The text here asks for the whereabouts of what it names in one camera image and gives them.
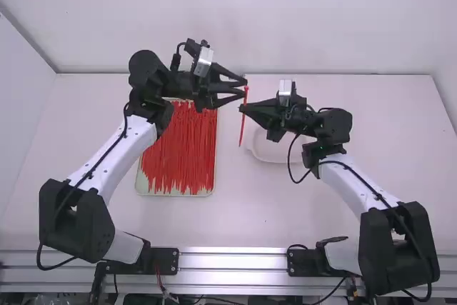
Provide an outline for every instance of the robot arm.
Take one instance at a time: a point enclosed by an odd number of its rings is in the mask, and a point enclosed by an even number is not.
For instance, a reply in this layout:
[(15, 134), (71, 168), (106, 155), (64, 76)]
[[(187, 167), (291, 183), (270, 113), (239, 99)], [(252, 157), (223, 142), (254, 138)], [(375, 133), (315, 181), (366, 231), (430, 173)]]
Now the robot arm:
[[(427, 212), (416, 201), (403, 203), (389, 194), (348, 157), (343, 144), (350, 139), (349, 112), (334, 108), (315, 112), (290, 80), (281, 81), (276, 98), (241, 105), (240, 112), (262, 126), (269, 140), (278, 142), (287, 131), (316, 138), (302, 146), (304, 166), (332, 187), (361, 223), (358, 244), (342, 236), (320, 241), (316, 249), (289, 250), (290, 276), (351, 272), (361, 275), (374, 295), (428, 284), (430, 296), (431, 282), (439, 279), (440, 271)], [(296, 184), (304, 179), (291, 178)], [(404, 239), (394, 240), (393, 231)]]
[[(184, 45), (193, 58), (190, 71), (178, 71), (179, 52), (168, 70), (152, 51), (138, 51), (129, 62), (132, 90), (124, 120), (111, 138), (67, 180), (49, 179), (39, 194), (37, 265), (43, 246), (50, 246), (91, 263), (100, 260), (131, 264), (132, 270), (155, 274), (159, 249), (148, 241), (114, 227), (107, 206), (114, 190), (140, 155), (160, 138), (173, 115), (164, 98), (190, 99), (197, 111), (217, 109), (242, 99), (237, 87), (247, 80), (212, 62), (207, 42), (188, 39)], [(221, 75), (230, 79), (222, 81)]]

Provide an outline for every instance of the bundle of red straws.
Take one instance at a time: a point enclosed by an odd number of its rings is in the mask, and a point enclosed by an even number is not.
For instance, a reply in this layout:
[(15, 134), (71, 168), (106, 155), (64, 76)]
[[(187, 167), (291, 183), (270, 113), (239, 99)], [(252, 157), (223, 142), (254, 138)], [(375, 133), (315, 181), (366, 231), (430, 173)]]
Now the bundle of red straws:
[(216, 160), (217, 110), (198, 113), (194, 103), (172, 101), (174, 115), (162, 137), (140, 159), (149, 192), (211, 193)]

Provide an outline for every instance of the black cable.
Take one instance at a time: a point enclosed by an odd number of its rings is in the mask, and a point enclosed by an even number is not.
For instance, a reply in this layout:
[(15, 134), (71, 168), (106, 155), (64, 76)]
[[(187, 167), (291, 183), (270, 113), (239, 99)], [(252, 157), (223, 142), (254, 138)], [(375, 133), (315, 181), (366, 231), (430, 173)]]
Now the black cable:
[(415, 296), (414, 294), (412, 294), (411, 292), (409, 292), (409, 291), (407, 291), (405, 289), (403, 289), (402, 292), (407, 294), (408, 296), (410, 296), (412, 299), (414, 299), (416, 301), (419, 301), (419, 302), (427, 302), (428, 300), (430, 300), (431, 292), (432, 292), (432, 288), (431, 288), (431, 273), (430, 273), (430, 269), (429, 269), (428, 264), (427, 264), (427, 259), (425, 258), (425, 256), (423, 255), (421, 249), (419, 248), (419, 245), (418, 245), (416, 239), (414, 238), (413, 233), (409, 230), (409, 228), (404, 223), (404, 221), (401, 219), (401, 217), (393, 210), (392, 206), (384, 199), (383, 195), (380, 194), (379, 192), (377, 192), (377, 190), (375, 190), (368, 182), (366, 182), (366, 180), (364, 178), (362, 178), (350, 166), (348, 166), (347, 164), (345, 164), (343, 162), (333, 161), (333, 160), (322, 161), (322, 162), (319, 162), (318, 165), (320, 166), (322, 164), (338, 164), (338, 165), (342, 166), (344, 169), (348, 169), (363, 185), (365, 185), (371, 191), (371, 193), (373, 193), (376, 196), (376, 198), (378, 200), (380, 200), (388, 209), (392, 210), (391, 213), (393, 214), (393, 216), (395, 217), (397, 222), (400, 224), (402, 229), (405, 231), (405, 233), (408, 236), (408, 238), (411, 240), (411, 243), (413, 244), (414, 249), (417, 251), (417, 254), (418, 254), (419, 258), (423, 261), (424, 266), (426, 268), (426, 272), (427, 272), (428, 276), (430, 277), (429, 281), (427, 281), (427, 294), (426, 294), (425, 297), (419, 298), (419, 297)]
[(328, 298), (333, 296), (333, 294), (336, 291), (338, 291), (338, 289), (340, 288), (340, 286), (344, 282), (344, 280), (346, 280), (346, 277), (343, 277), (342, 280), (340, 282), (338, 282), (338, 284), (335, 286), (335, 288), (332, 289), (331, 292), (329, 294), (327, 294), (325, 297), (323, 297), (322, 299), (319, 299), (318, 301), (316, 301), (315, 303), (312, 303), (312, 304), (303, 303), (303, 305), (317, 305), (317, 304), (320, 304), (320, 303), (324, 302), (325, 300), (327, 300)]
[(291, 246), (289, 246), (287, 248), (287, 250), (291, 249), (291, 248), (302, 248), (302, 249), (305, 249), (305, 250), (308, 250), (308, 247), (307, 246), (304, 246), (303, 244), (292, 244)]
[(232, 305), (245, 305), (243, 303), (237, 303), (236, 301), (231, 301), (231, 300), (225, 300), (225, 299), (222, 299), (222, 298), (216, 298), (215, 296), (179, 296), (181, 298), (188, 298), (188, 299), (198, 299), (199, 301), (202, 300), (202, 299), (206, 299), (206, 300), (215, 300), (215, 301), (220, 301), (220, 302), (223, 302), (223, 303), (227, 303), (227, 304), (232, 304)]
[(291, 151), (292, 151), (292, 146), (293, 144), (295, 143), (295, 141), (297, 140), (297, 138), (300, 136), (301, 134), (297, 134), (295, 135), (295, 137), (293, 138), (292, 142), (291, 142), (291, 145), (288, 146), (288, 151), (287, 151), (287, 171), (288, 171), (288, 175), (291, 177), (291, 180), (294, 184), (300, 184), (307, 176), (308, 174), (311, 173), (311, 170), (308, 169), (308, 171), (306, 171), (306, 173), (297, 181), (293, 178), (292, 176), (292, 171), (291, 171)]
[(114, 281), (114, 290), (116, 291), (116, 295), (118, 296), (119, 295), (119, 290), (117, 288), (117, 278), (116, 278), (116, 274), (113, 274), (113, 281)]
[(334, 108), (334, 107), (321, 107), (321, 108), (317, 111), (317, 113), (322, 112), (322, 111), (327, 111), (327, 110), (333, 110), (333, 109), (335, 109), (335, 108)]
[(316, 111), (314, 111), (313, 107), (312, 107), (310, 104), (307, 104), (307, 105), (306, 105), (306, 108), (307, 108), (307, 109), (310, 109), (310, 110), (312, 110), (312, 112), (316, 113)]
[(189, 303), (189, 304), (186, 304), (186, 305), (197, 305), (199, 303), (200, 300), (202, 300), (203, 298), (205, 297), (204, 294), (202, 294), (197, 300), (195, 300), (193, 303)]
[(178, 44), (176, 46), (176, 53), (179, 54), (179, 48), (181, 48), (182, 46), (185, 46), (186, 45), (186, 42), (181, 42), (180, 44)]
[[(89, 171), (73, 186), (72, 189), (65, 195), (64, 199), (60, 203), (59, 207), (57, 207), (56, 213), (54, 214), (53, 217), (53, 222), (57, 220), (57, 216), (60, 214), (62, 209), (65, 207), (66, 202), (70, 199), (71, 195), (75, 192), (75, 190), (78, 189), (78, 187), (85, 182), (89, 177), (92, 176), (92, 173), (97, 169), (97, 167), (100, 165), (100, 163), (108, 156), (109, 153), (114, 149), (114, 147), (126, 136), (127, 133), (127, 115), (126, 111), (129, 107), (129, 103), (125, 104), (124, 110), (123, 110), (123, 115), (124, 115), (124, 129), (122, 130), (121, 134), (119, 135), (118, 139), (114, 141), (114, 143), (104, 152), (104, 154), (100, 157), (100, 159), (92, 166), (92, 168), (89, 169)], [(36, 250), (36, 265), (38, 266), (39, 269), (42, 271), (51, 271), (52, 269), (56, 269), (59, 267), (62, 267), (63, 265), (76, 260), (77, 257), (71, 257), (65, 261), (62, 261), (59, 264), (55, 264), (53, 266), (43, 266), (41, 264), (41, 251), (43, 250), (43, 244), (40, 243), (38, 245), (38, 249)]]

